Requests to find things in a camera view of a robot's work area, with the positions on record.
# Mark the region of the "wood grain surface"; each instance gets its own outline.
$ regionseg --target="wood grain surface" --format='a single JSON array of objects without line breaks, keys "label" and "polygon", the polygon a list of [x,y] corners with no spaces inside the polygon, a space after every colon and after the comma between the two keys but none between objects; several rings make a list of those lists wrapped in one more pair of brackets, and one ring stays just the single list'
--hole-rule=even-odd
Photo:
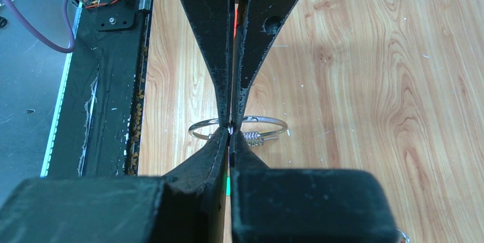
[{"label": "wood grain surface", "polygon": [[[180,164],[203,145],[187,128],[216,117],[180,1],[154,8],[139,175]],[[289,130],[254,151],[271,167],[371,172],[412,242],[481,242],[483,14],[483,0],[300,0],[246,111]]]}]

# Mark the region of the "light brown wood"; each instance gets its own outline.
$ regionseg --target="light brown wood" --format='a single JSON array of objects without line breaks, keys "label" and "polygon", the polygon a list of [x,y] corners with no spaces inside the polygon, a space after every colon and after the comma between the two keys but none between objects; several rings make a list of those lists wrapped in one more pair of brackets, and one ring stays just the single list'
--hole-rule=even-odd
[{"label": "light brown wood", "polygon": [[[371,172],[413,242],[481,242],[483,1],[300,0],[246,111],[289,131],[254,151],[271,167]],[[179,0],[155,0],[139,174],[180,164],[203,145],[188,126],[215,117]]]}]

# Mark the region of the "screw hole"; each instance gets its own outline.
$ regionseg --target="screw hole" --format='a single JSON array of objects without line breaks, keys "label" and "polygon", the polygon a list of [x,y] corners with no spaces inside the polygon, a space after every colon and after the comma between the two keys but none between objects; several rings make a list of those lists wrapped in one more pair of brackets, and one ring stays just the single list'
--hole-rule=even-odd
[{"label": "screw hole", "polygon": [[283,25],[283,19],[279,16],[272,16],[265,20],[264,25],[262,26],[264,32],[268,35],[275,35],[281,29]]}]

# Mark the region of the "green object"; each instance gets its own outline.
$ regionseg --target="green object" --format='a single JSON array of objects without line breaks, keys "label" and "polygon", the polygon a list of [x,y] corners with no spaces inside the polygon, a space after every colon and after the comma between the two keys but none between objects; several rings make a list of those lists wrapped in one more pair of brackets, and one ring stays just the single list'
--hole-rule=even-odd
[{"label": "green object", "polygon": [[227,196],[230,195],[230,177],[227,177]]}]

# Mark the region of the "blue-gray floor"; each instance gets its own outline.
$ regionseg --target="blue-gray floor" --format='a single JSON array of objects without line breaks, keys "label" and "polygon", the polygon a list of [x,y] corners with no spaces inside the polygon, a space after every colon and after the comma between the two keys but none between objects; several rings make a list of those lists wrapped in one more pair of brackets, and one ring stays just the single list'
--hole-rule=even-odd
[{"label": "blue-gray floor", "polygon": [[[68,46],[62,0],[15,0],[44,36]],[[75,7],[70,6],[70,18]],[[0,204],[23,179],[38,177],[66,58],[33,37],[6,7],[0,29]],[[35,112],[28,114],[27,109]]]}]

